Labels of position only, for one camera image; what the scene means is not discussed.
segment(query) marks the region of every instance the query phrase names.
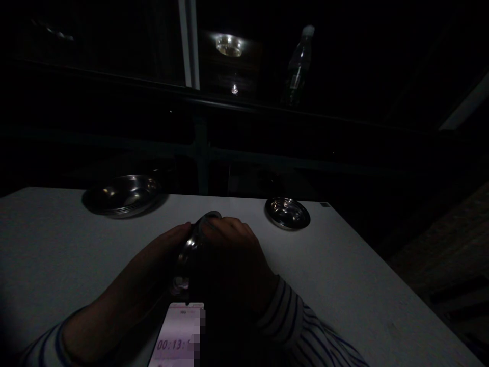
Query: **stainless steel bowl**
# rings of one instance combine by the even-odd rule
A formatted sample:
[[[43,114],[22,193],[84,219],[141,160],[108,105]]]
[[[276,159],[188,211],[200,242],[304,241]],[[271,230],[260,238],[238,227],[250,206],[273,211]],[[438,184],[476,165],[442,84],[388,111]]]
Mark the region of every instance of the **stainless steel bowl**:
[[[212,211],[204,214],[193,226],[190,236],[183,244],[178,255],[175,273],[170,293],[173,296],[187,299],[189,297],[189,284],[194,275],[198,252],[202,250],[205,242],[205,235],[202,233],[202,225],[208,218],[221,218],[221,213]]]
[[[270,220],[282,229],[302,229],[311,223],[307,209],[294,199],[276,197],[265,204],[265,213]]]
[[[113,218],[127,218],[151,207],[161,193],[154,178],[130,175],[114,178],[88,189],[81,201],[92,213]]]

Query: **phone screen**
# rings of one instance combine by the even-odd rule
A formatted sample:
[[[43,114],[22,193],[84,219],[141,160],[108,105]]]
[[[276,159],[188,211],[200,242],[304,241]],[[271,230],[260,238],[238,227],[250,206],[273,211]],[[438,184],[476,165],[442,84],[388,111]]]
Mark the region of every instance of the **phone screen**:
[[[170,304],[148,367],[193,366],[194,360],[200,358],[200,335],[204,327],[203,303]]]

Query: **ceiling light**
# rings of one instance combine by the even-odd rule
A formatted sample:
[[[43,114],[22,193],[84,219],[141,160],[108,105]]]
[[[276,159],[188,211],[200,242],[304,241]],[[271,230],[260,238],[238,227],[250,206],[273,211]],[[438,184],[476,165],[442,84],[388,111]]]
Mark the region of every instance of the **ceiling light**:
[[[215,47],[226,56],[240,57],[242,53],[242,42],[231,35],[218,36],[215,39]]]

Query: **striped shirt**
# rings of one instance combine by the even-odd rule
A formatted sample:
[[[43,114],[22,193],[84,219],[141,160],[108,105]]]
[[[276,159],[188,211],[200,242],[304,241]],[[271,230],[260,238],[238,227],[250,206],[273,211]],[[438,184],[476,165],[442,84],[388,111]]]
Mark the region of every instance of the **striped shirt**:
[[[21,366],[68,367],[71,360],[61,340],[66,321],[44,333],[24,351]],[[322,323],[294,290],[280,278],[274,297],[256,323],[262,334],[282,346],[288,365],[296,367],[368,367],[363,357]],[[110,358],[107,363],[113,364]]]
[[[282,278],[257,327],[263,335],[282,345],[289,365],[368,366],[360,353],[322,323]]]

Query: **person's right hand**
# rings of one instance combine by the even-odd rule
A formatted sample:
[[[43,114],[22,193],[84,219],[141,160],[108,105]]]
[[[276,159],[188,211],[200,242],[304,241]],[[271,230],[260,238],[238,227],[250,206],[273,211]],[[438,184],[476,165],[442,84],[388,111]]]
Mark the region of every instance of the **person's right hand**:
[[[229,301],[262,314],[277,289],[278,276],[268,266],[251,228],[237,218],[208,219],[202,231],[208,239],[206,268]]]

